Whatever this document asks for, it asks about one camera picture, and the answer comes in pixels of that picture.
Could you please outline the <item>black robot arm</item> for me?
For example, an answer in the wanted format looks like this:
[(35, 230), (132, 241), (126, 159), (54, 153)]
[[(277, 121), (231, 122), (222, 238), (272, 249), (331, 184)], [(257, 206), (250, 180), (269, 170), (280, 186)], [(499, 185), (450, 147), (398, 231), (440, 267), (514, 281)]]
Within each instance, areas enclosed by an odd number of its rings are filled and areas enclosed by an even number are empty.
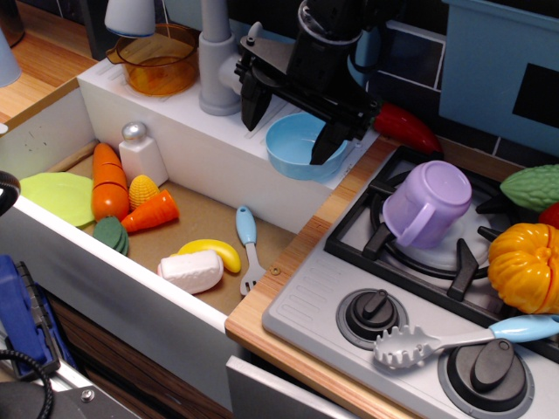
[(396, 15), (398, 1), (303, 1), (294, 43), (253, 33), (240, 41), (235, 73), (241, 83), (241, 119), (253, 130), (277, 96), (323, 121), (310, 162), (324, 164), (344, 141), (360, 140), (381, 112), (349, 67), (365, 31)]

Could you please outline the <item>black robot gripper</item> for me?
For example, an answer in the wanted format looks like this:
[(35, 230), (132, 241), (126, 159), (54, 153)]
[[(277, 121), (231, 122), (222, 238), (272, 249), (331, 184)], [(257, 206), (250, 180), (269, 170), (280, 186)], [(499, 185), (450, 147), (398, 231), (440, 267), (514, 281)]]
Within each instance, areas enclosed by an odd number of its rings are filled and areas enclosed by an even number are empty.
[(240, 41), (235, 71), (245, 127), (252, 131), (277, 96), (325, 122), (311, 165), (324, 164), (345, 140), (361, 139), (376, 109), (350, 74), (349, 56), (372, 27), (373, 15), (370, 1), (303, 1), (294, 43), (262, 38), (251, 29)]

